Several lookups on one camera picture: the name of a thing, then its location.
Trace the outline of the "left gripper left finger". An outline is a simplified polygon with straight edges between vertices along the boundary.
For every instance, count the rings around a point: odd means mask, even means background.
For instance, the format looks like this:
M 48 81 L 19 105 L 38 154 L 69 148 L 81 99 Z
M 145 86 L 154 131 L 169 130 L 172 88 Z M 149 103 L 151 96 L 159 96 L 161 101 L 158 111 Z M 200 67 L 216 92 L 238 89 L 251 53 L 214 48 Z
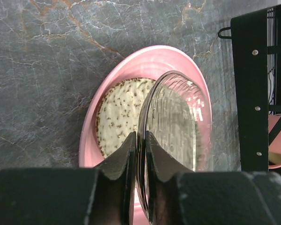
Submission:
M 131 225 L 136 133 L 93 168 L 0 171 L 0 225 Z

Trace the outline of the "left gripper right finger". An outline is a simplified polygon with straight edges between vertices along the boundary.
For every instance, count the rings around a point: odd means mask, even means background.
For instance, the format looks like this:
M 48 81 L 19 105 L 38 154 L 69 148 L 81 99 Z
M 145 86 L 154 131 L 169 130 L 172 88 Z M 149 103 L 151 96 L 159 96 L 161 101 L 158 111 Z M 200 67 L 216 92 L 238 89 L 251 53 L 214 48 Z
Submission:
M 281 225 L 281 176 L 192 172 L 145 135 L 153 225 Z

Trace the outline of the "grey glass plate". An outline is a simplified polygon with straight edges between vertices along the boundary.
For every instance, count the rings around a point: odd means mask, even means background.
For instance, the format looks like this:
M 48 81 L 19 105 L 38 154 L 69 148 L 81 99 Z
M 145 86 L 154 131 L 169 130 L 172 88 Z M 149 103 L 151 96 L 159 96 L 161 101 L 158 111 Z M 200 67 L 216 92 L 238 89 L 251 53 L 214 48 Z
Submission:
M 166 72 L 150 89 L 140 111 L 136 141 L 137 191 L 146 217 L 153 197 L 149 190 L 147 132 L 173 162 L 195 172 L 207 167 L 211 118 L 208 98 L 181 72 Z

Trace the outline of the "pink mug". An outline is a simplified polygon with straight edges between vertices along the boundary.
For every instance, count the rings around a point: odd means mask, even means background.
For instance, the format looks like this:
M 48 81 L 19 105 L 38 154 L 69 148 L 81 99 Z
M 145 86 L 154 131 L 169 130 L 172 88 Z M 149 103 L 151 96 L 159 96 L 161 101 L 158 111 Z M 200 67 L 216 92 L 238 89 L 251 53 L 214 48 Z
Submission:
M 269 151 L 281 154 L 281 115 L 268 116 Z

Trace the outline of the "pink plate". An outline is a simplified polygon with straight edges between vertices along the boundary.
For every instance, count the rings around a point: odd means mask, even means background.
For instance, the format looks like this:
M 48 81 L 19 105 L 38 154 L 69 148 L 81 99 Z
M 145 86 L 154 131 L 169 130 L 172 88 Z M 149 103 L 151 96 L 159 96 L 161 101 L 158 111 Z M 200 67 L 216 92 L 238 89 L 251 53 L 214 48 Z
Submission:
M 108 90 L 111 87 L 115 86 L 117 83 L 132 78 L 149 78 L 157 81 L 158 78 L 160 78 L 168 71 L 181 72 L 191 80 L 196 82 L 208 98 L 211 109 L 210 96 L 204 77 L 197 65 L 188 55 L 174 47 L 165 45 L 155 45 L 138 50 L 124 59 L 109 73 L 109 75 L 100 85 L 90 103 L 82 127 L 80 139 L 79 165 L 81 167 L 95 167 L 105 160 L 105 158 L 101 154 L 96 138 L 96 114 L 99 108 L 99 104 Z M 212 162 L 209 159 L 211 148 L 210 140 L 208 142 L 209 150 L 205 153 L 206 158 L 208 159 L 207 167 L 203 170 L 195 171 L 195 173 L 208 171 L 212 168 Z M 134 207 L 132 225 L 152 225 L 148 217 L 146 217 L 139 201 L 136 182 L 136 148 L 134 168 Z

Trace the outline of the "brown patterned bowl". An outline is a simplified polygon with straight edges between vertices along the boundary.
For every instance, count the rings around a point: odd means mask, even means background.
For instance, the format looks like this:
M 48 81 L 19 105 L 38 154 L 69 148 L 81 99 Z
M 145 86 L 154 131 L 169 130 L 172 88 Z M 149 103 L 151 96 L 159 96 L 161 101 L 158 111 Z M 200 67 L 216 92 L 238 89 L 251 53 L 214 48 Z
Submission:
M 281 154 L 269 152 L 269 161 L 274 163 L 274 165 L 269 166 L 269 169 L 281 168 Z

